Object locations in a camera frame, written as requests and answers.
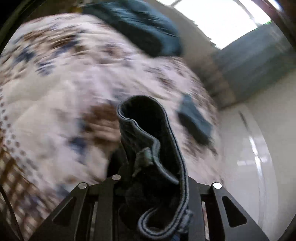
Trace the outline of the dark blue denim jeans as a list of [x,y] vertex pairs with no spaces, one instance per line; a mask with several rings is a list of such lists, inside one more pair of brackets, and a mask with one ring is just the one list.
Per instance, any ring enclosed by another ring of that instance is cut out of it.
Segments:
[[154,98],[134,95],[116,109],[123,154],[119,217],[133,240],[171,240],[192,219],[184,158],[168,115]]

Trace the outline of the white board with grey strip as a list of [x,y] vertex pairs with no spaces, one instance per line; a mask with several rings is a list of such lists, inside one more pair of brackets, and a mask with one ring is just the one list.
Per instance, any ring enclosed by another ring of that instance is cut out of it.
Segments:
[[270,240],[276,240],[278,186],[262,132],[248,107],[220,112],[224,185]]

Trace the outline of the folded blue denim pants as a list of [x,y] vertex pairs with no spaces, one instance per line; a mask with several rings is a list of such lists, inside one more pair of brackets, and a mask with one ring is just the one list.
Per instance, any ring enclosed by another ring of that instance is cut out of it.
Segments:
[[178,109],[180,123],[187,129],[196,142],[202,145],[210,143],[212,125],[202,116],[195,107],[194,102],[188,94],[183,95]]

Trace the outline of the floral quilt bedspread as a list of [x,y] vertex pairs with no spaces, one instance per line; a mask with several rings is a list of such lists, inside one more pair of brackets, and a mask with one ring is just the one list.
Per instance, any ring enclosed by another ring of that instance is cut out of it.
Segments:
[[[180,123],[183,95],[212,125],[210,143]],[[21,25],[1,54],[1,131],[24,177],[41,192],[69,191],[107,175],[120,142],[119,102],[155,98],[166,110],[197,182],[222,181],[218,113],[179,57],[153,58],[102,20],[61,14]]]

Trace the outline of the right grey-green curtain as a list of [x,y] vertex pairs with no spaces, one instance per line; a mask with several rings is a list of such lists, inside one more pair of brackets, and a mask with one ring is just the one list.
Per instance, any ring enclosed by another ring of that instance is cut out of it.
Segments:
[[295,69],[295,49],[274,23],[261,25],[198,67],[205,89],[218,109],[252,97]]

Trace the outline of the dark blue folded duvet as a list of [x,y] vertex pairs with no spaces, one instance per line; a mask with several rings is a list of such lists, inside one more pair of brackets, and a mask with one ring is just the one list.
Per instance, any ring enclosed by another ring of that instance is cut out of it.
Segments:
[[99,1],[85,5],[82,13],[105,21],[152,57],[183,52],[176,25],[145,1]]

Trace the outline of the window with white frame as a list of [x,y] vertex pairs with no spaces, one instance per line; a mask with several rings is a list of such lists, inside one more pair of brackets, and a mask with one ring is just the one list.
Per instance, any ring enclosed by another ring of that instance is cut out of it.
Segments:
[[160,1],[182,13],[223,49],[261,25],[270,17],[253,1],[241,0],[182,0]]

